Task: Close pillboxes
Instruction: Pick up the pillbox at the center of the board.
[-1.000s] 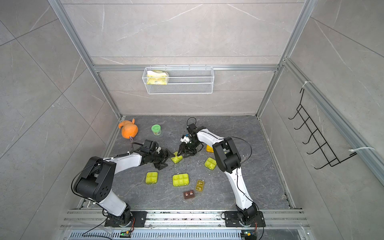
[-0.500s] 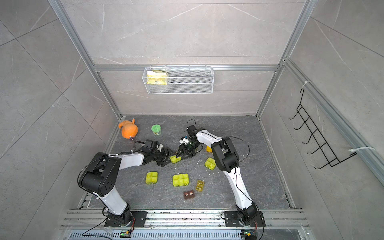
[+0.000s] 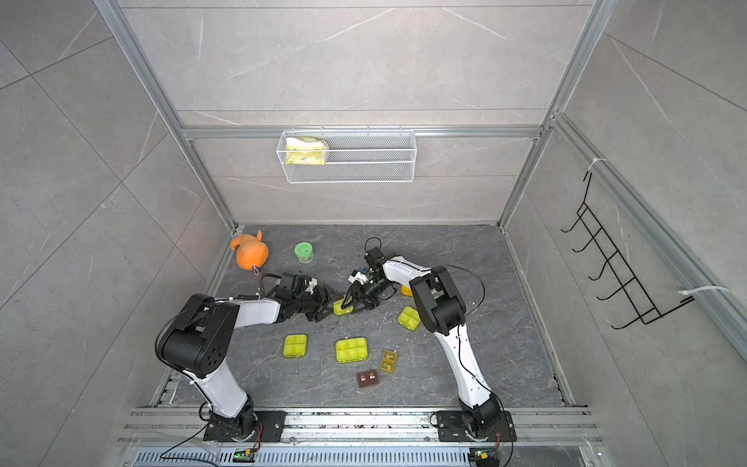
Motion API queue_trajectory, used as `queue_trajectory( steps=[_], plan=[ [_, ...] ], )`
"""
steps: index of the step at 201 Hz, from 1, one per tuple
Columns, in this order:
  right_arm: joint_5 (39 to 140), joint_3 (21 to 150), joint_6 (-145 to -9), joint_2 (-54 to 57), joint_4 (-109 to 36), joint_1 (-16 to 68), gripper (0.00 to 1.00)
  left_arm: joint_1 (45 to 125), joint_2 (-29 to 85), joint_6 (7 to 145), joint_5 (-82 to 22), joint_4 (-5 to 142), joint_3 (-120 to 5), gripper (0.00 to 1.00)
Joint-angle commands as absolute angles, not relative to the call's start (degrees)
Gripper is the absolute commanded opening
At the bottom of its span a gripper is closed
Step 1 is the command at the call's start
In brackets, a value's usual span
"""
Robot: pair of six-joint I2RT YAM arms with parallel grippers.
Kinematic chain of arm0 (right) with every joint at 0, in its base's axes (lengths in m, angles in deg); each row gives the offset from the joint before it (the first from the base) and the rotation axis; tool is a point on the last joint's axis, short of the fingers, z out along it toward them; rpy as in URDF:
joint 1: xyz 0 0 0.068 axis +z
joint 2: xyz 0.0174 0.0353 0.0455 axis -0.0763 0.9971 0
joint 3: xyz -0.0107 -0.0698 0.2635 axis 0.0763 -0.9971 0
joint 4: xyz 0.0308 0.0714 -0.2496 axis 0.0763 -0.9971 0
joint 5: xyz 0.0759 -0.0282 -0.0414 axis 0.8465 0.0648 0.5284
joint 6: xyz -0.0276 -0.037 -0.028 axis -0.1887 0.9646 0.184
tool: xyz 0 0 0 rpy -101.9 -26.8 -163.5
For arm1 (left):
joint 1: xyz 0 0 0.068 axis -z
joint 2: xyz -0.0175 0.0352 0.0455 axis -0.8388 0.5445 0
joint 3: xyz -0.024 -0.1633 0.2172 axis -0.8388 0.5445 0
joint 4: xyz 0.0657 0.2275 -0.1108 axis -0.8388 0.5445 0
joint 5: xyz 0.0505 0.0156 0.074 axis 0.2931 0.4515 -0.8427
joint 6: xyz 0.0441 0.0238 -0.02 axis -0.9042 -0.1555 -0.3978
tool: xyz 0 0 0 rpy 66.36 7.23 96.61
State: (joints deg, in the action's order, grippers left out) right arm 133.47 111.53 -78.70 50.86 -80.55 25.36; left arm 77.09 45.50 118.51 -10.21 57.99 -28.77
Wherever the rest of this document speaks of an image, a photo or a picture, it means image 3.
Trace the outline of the small green pillbox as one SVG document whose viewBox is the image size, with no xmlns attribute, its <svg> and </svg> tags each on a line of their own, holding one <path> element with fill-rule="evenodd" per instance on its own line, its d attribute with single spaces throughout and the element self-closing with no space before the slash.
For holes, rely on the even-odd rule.
<svg viewBox="0 0 747 467">
<path fill-rule="evenodd" d="M 308 344 L 309 339 L 304 334 L 288 335 L 283 343 L 283 357 L 286 359 L 305 357 Z"/>
<path fill-rule="evenodd" d="M 397 318 L 397 322 L 400 326 L 414 332 L 421 323 L 419 313 L 413 307 L 404 307 Z"/>
<path fill-rule="evenodd" d="M 353 305 L 345 305 L 344 299 L 339 299 L 333 303 L 333 313 L 336 316 L 343 316 L 354 312 Z"/>
</svg>

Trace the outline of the large green six-cell pillbox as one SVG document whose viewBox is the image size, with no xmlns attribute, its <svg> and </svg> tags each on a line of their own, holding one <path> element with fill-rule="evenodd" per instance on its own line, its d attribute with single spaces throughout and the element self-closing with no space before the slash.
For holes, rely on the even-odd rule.
<svg viewBox="0 0 747 467">
<path fill-rule="evenodd" d="M 350 338 L 335 344 L 336 360 L 339 364 L 365 361 L 369 357 L 368 342 L 365 338 Z"/>
</svg>

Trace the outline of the yellow small pillbox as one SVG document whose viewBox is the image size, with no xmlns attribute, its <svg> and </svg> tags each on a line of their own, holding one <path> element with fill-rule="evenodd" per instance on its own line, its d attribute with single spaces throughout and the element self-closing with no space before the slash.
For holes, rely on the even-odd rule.
<svg viewBox="0 0 747 467">
<path fill-rule="evenodd" d="M 398 361 L 398 353 L 393 350 L 386 349 L 383 352 L 379 369 L 387 374 L 393 374 Z"/>
</svg>

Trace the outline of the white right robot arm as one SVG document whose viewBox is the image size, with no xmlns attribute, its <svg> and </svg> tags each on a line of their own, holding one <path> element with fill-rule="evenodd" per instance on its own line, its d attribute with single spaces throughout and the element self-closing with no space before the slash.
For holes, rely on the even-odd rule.
<svg viewBox="0 0 747 467">
<path fill-rule="evenodd" d="M 471 437 L 485 438 L 503 414 L 498 396 L 482 375 L 469 342 L 467 307 L 444 266 L 418 266 L 402 256 L 386 256 L 378 247 L 365 254 L 367 266 L 348 276 L 345 309 L 374 309 L 387 288 L 412 291 L 420 322 L 443 348 L 456 380 L 462 418 Z"/>
</svg>

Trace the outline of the brown small pillbox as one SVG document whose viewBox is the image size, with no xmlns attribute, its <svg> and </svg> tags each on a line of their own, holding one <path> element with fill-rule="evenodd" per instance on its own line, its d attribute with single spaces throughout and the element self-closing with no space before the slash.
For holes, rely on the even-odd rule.
<svg viewBox="0 0 747 467">
<path fill-rule="evenodd" d="M 379 384 L 381 378 L 379 372 L 375 369 L 359 372 L 356 374 L 356 381 L 359 388 L 370 387 Z"/>
</svg>

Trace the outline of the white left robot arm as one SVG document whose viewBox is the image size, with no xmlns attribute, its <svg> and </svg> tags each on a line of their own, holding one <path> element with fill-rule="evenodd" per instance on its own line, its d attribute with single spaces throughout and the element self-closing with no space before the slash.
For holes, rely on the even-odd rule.
<svg viewBox="0 0 747 467">
<path fill-rule="evenodd" d="M 282 323 L 297 314 L 319 322 L 333 311 L 340 294 L 304 274 L 262 274 L 254 294 L 216 298 L 192 295 L 155 341 L 161 363 L 185 376 L 206 400 L 214 423 L 234 430 L 254 423 L 252 402 L 227 362 L 233 332 L 239 328 Z"/>
</svg>

